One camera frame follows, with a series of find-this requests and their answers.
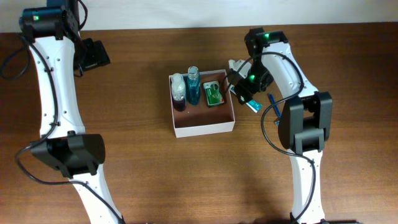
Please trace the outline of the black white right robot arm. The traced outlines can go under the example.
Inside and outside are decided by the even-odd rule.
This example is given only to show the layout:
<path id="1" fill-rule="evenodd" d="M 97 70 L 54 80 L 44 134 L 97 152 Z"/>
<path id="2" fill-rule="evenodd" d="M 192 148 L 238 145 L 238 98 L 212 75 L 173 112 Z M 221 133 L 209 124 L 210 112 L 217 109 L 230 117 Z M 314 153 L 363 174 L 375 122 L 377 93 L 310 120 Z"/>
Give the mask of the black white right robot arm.
<path id="1" fill-rule="evenodd" d="M 244 42 L 247 60 L 230 60 L 234 77 L 230 85 L 241 104 L 256 93 L 276 83 L 282 99 L 265 111 L 283 104 L 278 135 L 281 147 L 292 166 L 294 202 L 292 223 L 325 223 L 320 196 L 320 163 L 330 136 L 332 98 L 320 92 L 304 75 L 295 61 L 290 44 L 281 30 L 266 32 L 262 27 L 250 29 Z"/>

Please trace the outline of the green white toothpaste tube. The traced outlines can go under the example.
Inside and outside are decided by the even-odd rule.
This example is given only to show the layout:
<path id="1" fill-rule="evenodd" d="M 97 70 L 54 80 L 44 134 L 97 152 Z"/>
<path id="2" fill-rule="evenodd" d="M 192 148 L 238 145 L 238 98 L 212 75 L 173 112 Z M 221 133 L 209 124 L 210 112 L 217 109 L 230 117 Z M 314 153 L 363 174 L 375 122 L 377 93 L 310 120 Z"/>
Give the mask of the green white toothpaste tube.
<path id="1" fill-rule="evenodd" d="M 236 92 L 234 90 L 234 86 L 232 86 L 229 90 L 230 90 L 230 92 L 232 94 L 237 96 L 237 94 L 236 94 Z M 251 100 L 251 101 L 245 103 L 245 105 L 247 107 L 249 107 L 251 110 L 253 110 L 253 112 L 255 112 L 255 113 L 259 112 L 261 110 L 261 108 L 262 108 L 262 105 L 260 103 L 256 102 L 255 100 Z"/>

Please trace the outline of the blue disposable razor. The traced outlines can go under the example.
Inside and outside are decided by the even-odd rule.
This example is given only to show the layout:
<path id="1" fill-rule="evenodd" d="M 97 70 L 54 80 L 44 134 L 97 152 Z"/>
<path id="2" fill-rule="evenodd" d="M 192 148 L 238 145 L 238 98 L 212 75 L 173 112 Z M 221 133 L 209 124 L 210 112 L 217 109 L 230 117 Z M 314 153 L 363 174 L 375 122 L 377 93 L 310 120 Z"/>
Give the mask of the blue disposable razor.
<path id="1" fill-rule="evenodd" d="M 268 98 L 269 98 L 271 104 L 273 105 L 275 103 L 275 99 L 274 99 L 273 95 L 269 93 L 268 94 Z M 274 110 L 274 112 L 275 112 L 275 114 L 277 116 L 277 118 L 275 119 L 274 123 L 278 126 L 280 118 L 281 118 L 281 113 L 280 113 L 280 111 L 278 109 L 278 106 L 273 106 L 273 110 Z"/>

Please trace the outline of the teal mouthwash bottle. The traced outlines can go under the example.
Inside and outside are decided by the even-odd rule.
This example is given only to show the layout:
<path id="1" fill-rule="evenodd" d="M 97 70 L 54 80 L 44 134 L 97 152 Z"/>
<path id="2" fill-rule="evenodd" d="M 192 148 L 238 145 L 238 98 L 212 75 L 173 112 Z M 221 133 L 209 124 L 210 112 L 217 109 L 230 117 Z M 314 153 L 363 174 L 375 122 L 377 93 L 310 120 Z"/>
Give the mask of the teal mouthwash bottle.
<path id="1" fill-rule="evenodd" d="M 188 68 L 188 90 L 189 101 L 192 105 L 197 105 L 200 101 L 200 72 L 196 66 Z"/>

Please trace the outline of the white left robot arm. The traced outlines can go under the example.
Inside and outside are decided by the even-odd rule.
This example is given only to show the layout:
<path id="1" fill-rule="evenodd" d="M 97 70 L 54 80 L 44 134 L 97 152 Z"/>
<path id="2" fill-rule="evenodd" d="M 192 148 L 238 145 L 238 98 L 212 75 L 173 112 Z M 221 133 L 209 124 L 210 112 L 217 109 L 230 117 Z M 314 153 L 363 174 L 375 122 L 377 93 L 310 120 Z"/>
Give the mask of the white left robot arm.
<path id="1" fill-rule="evenodd" d="M 103 170 L 105 145 L 100 134 L 86 133 L 75 90 L 75 71 L 84 73 L 110 63 L 101 41 L 82 39 L 86 21 L 79 17 L 82 1 L 47 1 L 45 7 L 24 9 L 19 19 L 22 39 L 27 42 L 37 69 L 41 125 L 40 139 L 15 156 L 20 169 L 33 176 L 20 156 L 30 152 L 65 178 L 60 185 L 73 185 L 91 223 L 124 223 L 109 192 Z"/>

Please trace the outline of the green soap box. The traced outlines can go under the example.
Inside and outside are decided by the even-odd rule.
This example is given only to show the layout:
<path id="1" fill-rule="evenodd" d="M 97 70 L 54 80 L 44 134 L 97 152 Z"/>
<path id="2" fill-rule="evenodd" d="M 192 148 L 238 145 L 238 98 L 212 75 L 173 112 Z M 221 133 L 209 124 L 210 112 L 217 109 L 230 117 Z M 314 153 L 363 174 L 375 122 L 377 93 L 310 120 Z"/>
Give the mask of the green soap box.
<path id="1" fill-rule="evenodd" d="M 206 104 L 209 108 L 223 105 L 224 98 L 220 92 L 220 83 L 217 80 L 203 83 Z"/>

